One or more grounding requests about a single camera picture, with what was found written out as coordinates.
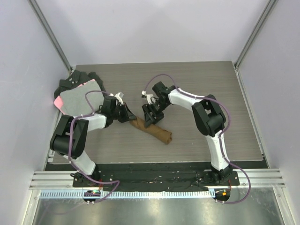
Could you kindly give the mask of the brown cloth napkin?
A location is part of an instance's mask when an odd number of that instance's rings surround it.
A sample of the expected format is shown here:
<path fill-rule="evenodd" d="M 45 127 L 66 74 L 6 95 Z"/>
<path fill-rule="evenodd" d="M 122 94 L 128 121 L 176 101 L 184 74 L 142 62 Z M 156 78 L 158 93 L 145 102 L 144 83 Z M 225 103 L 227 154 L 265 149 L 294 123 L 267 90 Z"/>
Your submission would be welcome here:
<path fill-rule="evenodd" d="M 135 120 L 130 120 L 129 122 L 133 127 L 152 135 L 164 144 L 169 144 L 172 141 L 172 132 L 164 130 L 161 127 L 153 124 L 150 124 L 149 127 L 145 127 L 145 121 L 139 117 L 137 117 Z"/>

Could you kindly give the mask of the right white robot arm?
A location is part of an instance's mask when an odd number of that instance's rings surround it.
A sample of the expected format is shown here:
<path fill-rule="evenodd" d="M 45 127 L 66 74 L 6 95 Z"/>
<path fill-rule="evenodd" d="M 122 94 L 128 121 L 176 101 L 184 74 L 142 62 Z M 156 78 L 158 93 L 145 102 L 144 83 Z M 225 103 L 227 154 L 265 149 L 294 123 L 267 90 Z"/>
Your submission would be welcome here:
<path fill-rule="evenodd" d="M 147 103 L 142 106 L 144 126 L 157 124 L 164 118 L 163 110 L 169 105 L 178 105 L 193 113 L 199 132 L 205 136 L 211 156 L 211 179 L 217 185 L 228 181 L 232 167 L 225 150 L 223 130 L 226 117 L 213 95 L 197 96 L 183 91 L 176 86 L 166 87 L 162 82 L 156 83 L 152 90 L 155 95 L 142 91 Z"/>

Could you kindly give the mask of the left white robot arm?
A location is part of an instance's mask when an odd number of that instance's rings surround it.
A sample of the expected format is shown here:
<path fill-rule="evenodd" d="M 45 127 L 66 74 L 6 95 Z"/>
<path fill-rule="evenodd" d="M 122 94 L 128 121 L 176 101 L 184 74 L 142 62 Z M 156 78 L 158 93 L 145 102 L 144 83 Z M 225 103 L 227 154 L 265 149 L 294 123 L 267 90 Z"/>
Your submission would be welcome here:
<path fill-rule="evenodd" d="M 120 97 L 106 96 L 99 108 L 86 116 L 63 115 L 50 140 L 50 149 L 66 158 L 82 175 L 89 187 L 100 181 L 98 166 L 85 151 L 90 131 L 109 127 L 114 120 L 120 123 L 136 120 Z"/>

